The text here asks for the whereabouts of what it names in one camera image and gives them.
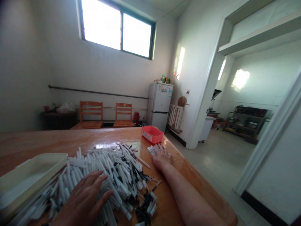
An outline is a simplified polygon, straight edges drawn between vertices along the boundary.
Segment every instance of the white plastic tray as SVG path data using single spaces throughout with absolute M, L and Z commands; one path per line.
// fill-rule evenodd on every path
M 11 216 L 66 165 L 66 153 L 40 154 L 0 178 L 0 211 Z

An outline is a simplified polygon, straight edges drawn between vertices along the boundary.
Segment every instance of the hand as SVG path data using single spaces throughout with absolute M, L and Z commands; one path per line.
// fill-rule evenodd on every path
M 163 149 L 161 149 L 161 152 L 158 152 L 155 149 L 155 152 L 157 156 L 152 154 L 151 158 L 153 159 L 153 163 L 158 170 L 162 171 L 165 166 L 171 165 L 171 154 L 168 156 L 167 152 Z
M 53 221 L 53 226 L 91 225 L 100 214 L 113 191 L 107 191 L 96 202 L 96 196 L 102 182 L 107 175 L 102 175 L 103 170 L 86 175 L 73 189 L 66 204 L 59 211 Z

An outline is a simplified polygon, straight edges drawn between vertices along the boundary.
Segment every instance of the red plastic box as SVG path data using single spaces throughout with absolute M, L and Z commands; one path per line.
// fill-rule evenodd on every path
M 153 144 L 159 143 L 163 139 L 164 133 L 153 126 L 144 126 L 141 130 L 142 136 Z

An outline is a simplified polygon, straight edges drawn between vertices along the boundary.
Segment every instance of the refrigerator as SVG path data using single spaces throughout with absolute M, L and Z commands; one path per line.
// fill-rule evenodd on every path
M 165 132 L 173 85 L 154 83 L 150 86 L 146 122 Z

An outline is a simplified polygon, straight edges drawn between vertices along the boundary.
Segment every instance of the tiled floor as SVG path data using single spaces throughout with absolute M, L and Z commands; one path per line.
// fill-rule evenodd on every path
M 187 150 L 172 135 L 165 136 L 201 173 L 215 190 L 232 206 L 239 218 L 239 226 L 270 225 L 232 188 L 238 182 L 255 145 L 226 131 L 212 129 L 205 143 L 199 142 L 194 150 Z

